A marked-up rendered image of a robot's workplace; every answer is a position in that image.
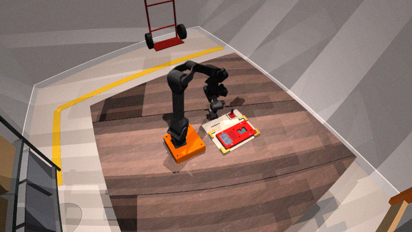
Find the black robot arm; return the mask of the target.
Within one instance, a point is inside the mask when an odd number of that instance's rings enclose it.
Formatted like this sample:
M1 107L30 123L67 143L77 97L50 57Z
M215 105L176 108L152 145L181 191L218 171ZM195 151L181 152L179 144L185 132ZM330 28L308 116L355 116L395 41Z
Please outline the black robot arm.
M183 73L187 69L190 70L190 73ZM204 73L209 76L205 83L207 83L208 89L217 90L219 88L220 91L217 96L226 97L228 93L223 84L219 85L219 83L228 78L228 73L223 67L220 69L211 64L203 65L194 61L186 61L168 73L168 85L172 90L173 118L167 133L170 134L175 149L187 144L186 136L189 120L184 117L184 91L193 79L195 72Z

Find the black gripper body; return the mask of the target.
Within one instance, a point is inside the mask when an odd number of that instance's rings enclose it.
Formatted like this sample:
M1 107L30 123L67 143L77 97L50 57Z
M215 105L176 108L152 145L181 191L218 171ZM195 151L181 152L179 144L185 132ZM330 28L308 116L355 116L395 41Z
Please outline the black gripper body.
M212 111L223 109L223 103L217 99L219 97L217 96L218 92L220 91L219 88L217 90L211 90L208 89L207 85L205 85L203 87L203 90L207 93L208 98L213 100L213 102L210 104Z

